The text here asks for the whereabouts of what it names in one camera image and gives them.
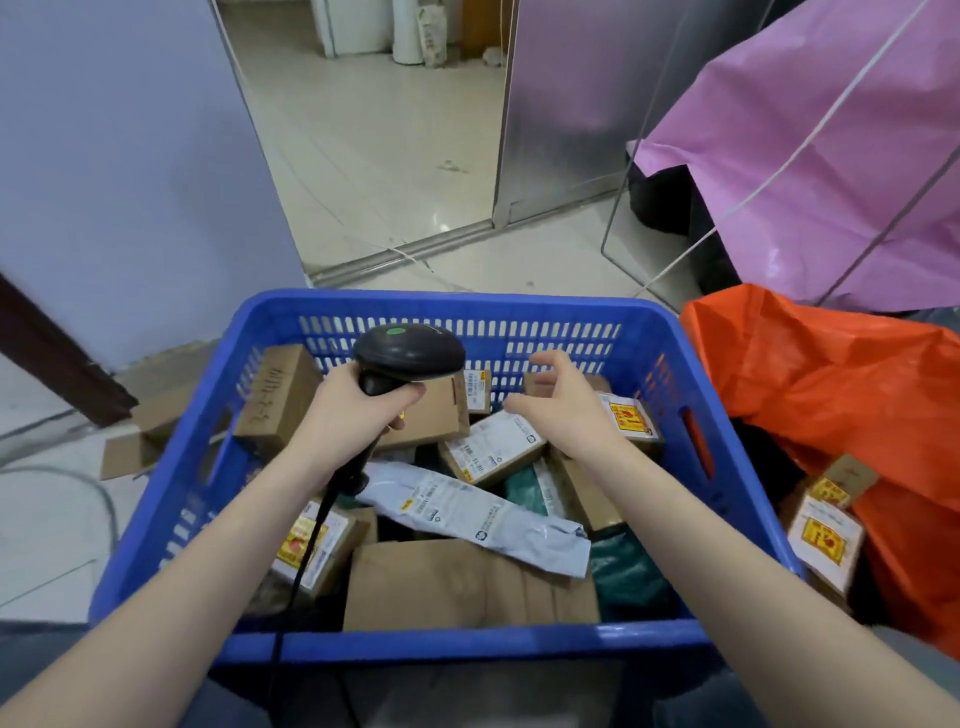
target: hand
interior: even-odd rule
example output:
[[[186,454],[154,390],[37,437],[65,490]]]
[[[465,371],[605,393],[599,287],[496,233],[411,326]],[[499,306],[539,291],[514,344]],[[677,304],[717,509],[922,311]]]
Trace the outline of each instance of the hand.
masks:
[[[549,398],[511,394],[503,408],[526,418],[553,445],[582,464],[602,457],[610,445],[625,442],[604,412],[587,380],[559,349],[537,352],[531,364],[553,367],[537,374],[537,384],[553,384]]]
[[[400,414],[425,390],[422,384],[404,384],[368,397],[357,384],[359,375],[355,362],[331,369],[287,447],[308,458],[318,473],[332,474],[388,426],[402,429]]]

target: right hand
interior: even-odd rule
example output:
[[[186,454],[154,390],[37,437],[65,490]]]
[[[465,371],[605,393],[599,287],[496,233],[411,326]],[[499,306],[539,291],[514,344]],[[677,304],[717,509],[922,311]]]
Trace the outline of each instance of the right hand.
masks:
[[[520,415],[566,455],[586,464],[611,445],[626,442],[603,409],[596,392],[564,352],[537,352],[531,364],[553,367],[537,374],[537,384],[553,384],[550,398],[511,394],[503,408]]]

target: white bag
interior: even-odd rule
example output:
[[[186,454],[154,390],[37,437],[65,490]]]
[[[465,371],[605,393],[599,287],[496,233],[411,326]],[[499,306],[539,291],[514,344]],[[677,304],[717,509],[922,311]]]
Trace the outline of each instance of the white bag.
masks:
[[[590,541],[573,521],[541,516],[452,477],[403,463],[369,462],[356,497],[380,516],[452,536],[544,571],[587,575]]]
[[[423,64],[439,68],[446,64],[446,9],[443,5],[424,5],[417,13]]]

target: left hand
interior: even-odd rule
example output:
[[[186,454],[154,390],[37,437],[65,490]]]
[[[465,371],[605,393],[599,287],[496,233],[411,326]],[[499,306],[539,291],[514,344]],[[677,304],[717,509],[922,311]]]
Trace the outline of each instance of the left hand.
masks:
[[[422,384],[404,384],[385,395],[368,397],[357,384],[359,374],[356,362],[330,370],[287,447],[308,458],[318,474],[332,474],[387,426],[403,428],[400,414],[425,391]]]

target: green plastic package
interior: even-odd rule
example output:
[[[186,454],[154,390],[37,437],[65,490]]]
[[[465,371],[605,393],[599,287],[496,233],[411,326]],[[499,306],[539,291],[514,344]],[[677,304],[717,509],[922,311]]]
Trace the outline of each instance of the green plastic package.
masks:
[[[563,506],[549,490],[551,513],[548,514],[544,490],[534,466],[511,475],[504,488],[511,503],[541,516],[565,518]],[[590,571],[604,621],[631,619],[630,612],[634,612],[634,619],[639,619],[637,609],[645,619],[651,619],[670,608],[669,583],[626,524],[607,529],[594,540],[590,547]]]

